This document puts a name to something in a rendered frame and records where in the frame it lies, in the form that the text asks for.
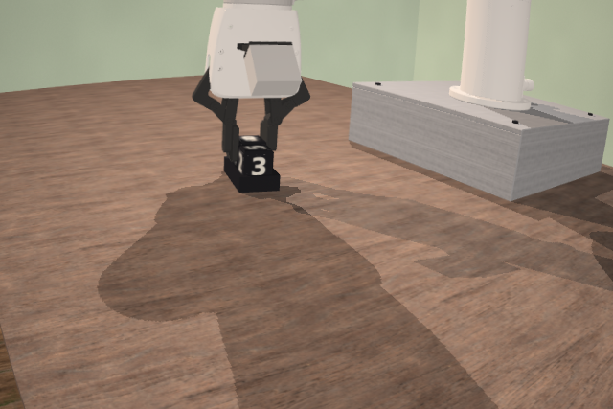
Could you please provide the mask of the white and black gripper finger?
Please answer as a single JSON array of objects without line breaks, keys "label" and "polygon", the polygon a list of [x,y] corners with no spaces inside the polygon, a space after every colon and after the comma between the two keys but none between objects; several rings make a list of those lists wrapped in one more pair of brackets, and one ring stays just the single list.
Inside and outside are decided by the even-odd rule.
[{"label": "white and black gripper finger", "polygon": [[261,120],[260,137],[273,151],[277,149],[278,125],[296,106],[307,102],[310,94],[302,79],[299,91],[287,98],[264,98],[265,116]]},{"label": "white and black gripper finger", "polygon": [[222,98],[221,104],[209,96],[211,89],[210,66],[205,72],[199,84],[193,91],[192,98],[195,102],[212,110],[222,124],[222,151],[226,152],[231,162],[238,160],[239,127],[237,126],[237,109],[239,98]]}]

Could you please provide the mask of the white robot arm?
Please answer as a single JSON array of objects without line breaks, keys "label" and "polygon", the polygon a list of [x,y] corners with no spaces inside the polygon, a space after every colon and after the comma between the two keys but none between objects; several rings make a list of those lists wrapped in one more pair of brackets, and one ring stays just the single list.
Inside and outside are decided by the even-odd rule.
[{"label": "white robot arm", "polygon": [[[534,89],[524,76],[531,2],[467,0],[461,86],[450,87],[452,98],[500,109],[531,108],[523,98],[524,90]],[[251,96],[296,94],[302,78],[292,42],[249,41],[237,49],[245,52]]]}]

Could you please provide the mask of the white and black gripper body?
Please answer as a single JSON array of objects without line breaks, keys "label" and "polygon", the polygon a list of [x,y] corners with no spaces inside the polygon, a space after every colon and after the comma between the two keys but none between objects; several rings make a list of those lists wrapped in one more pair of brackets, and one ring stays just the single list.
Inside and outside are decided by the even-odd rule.
[{"label": "white and black gripper body", "polygon": [[[259,10],[255,10],[259,9]],[[229,28],[232,25],[232,28]],[[210,29],[205,72],[211,91],[221,98],[286,98],[293,95],[251,97],[238,43],[290,41],[301,74],[301,36],[297,11],[292,6],[228,4],[216,8]],[[221,49],[221,50],[220,50]]]}]

